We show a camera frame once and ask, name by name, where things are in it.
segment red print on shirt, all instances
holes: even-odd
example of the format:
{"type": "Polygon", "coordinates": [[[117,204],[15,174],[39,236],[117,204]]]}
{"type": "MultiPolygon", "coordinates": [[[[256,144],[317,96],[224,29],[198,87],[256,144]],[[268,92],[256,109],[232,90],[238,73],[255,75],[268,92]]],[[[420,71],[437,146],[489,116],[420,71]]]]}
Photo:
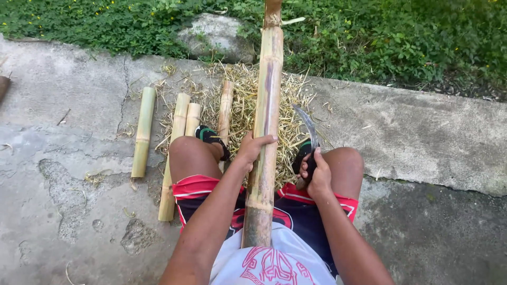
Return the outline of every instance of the red print on shirt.
{"type": "Polygon", "coordinates": [[[313,283],[312,275],[306,267],[291,256],[270,247],[253,247],[242,267],[245,269],[240,277],[250,279],[256,285],[265,282],[276,285],[297,285],[298,279],[307,279],[313,283]]]}

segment rock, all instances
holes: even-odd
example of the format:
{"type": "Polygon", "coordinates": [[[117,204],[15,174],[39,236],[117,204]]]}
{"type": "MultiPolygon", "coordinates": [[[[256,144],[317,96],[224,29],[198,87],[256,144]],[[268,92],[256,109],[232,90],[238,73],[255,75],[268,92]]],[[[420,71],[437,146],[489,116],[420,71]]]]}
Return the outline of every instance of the rock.
{"type": "Polygon", "coordinates": [[[241,26],[235,18],[203,13],[194,18],[191,28],[181,30],[178,38],[188,45],[191,58],[207,56],[216,50],[224,55],[223,63],[252,63],[253,48],[237,34],[241,26]]]}

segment red and black shorts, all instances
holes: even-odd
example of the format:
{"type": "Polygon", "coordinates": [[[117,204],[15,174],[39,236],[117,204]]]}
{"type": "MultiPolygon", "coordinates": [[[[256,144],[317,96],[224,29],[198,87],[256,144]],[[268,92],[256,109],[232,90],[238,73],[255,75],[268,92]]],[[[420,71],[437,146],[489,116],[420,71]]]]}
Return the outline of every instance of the red and black shorts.
{"type": "MultiPolygon", "coordinates": [[[[176,198],[182,230],[218,182],[219,180],[215,178],[195,175],[173,184],[172,190],[176,198]]],[[[243,228],[245,195],[246,191],[241,187],[227,238],[243,228]]],[[[335,196],[350,221],[353,222],[358,201],[338,194],[335,196]]],[[[338,274],[318,208],[308,193],[297,191],[294,184],[286,183],[275,194],[273,221],[293,230],[324,260],[333,276],[338,274]]]]}

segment concrete ground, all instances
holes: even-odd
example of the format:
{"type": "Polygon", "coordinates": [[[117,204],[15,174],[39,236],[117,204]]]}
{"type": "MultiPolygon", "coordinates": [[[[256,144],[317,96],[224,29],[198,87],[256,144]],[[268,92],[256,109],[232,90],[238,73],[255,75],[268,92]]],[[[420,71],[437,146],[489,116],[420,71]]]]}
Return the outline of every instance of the concrete ground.
{"type": "MultiPolygon", "coordinates": [[[[0,37],[5,57],[0,144],[13,149],[0,151],[0,284],[69,284],[69,262],[75,284],[155,284],[179,236],[157,221],[158,121],[137,191],[134,138],[116,136],[137,122],[130,91],[164,78],[165,60],[0,37]],[[84,180],[102,170],[96,187],[84,180]]],[[[187,76],[220,83],[198,62],[171,64],[173,95],[187,76]]],[[[507,105],[320,78],[305,92],[319,94],[311,108],[331,144],[365,158],[354,224],[398,284],[507,284],[507,105]]],[[[155,118],[166,112],[159,102],[155,118]]]]}

